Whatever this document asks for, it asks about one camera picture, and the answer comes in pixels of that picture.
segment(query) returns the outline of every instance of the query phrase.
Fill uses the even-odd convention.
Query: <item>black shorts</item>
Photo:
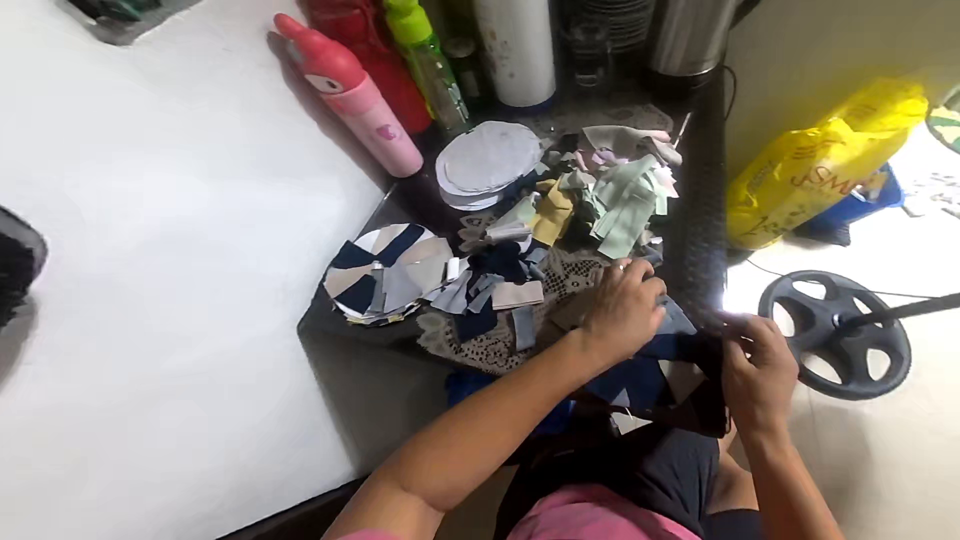
[[[521,464],[497,511],[494,539],[506,538],[537,501],[561,487],[598,483],[705,540],[761,540],[756,510],[707,515],[719,457],[716,439],[650,424],[595,448]]]

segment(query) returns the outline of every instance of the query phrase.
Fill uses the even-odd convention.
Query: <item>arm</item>
[[[616,261],[605,271],[582,328],[414,435],[364,482],[324,538],[364,528],[403,540],[433,538],[444,514],[486,480],[560,400],[653,337],[663,318],[657,297],[665,286],[656,278],[643,280],[652,274],[646,261]]]
[[[724,340],[724,396],[754,474],[767,536],[843,540],[787,431],[799,368],[786,340],[769,319],[725,318],[729,335]]]

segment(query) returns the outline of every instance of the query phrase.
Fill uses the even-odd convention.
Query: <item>pink shirt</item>
[[[570,485],[540,499],[508,540],[700,540],[679,523],[640,508],[602,485]],[[360,530],[341,540],[396,540]]]

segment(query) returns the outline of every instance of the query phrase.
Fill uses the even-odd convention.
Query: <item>yellow plastic bag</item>
[[[868,183],[925,115],[922,86],[880,79],[816,127],[780,135],[727,190],[731,245],[771,244]]]

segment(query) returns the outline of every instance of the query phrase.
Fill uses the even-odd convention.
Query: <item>green bottle cap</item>
[[[417,0],[384,0],[387,7],[387,26],[400,45],[426,41],[433,34],[430,19]]]

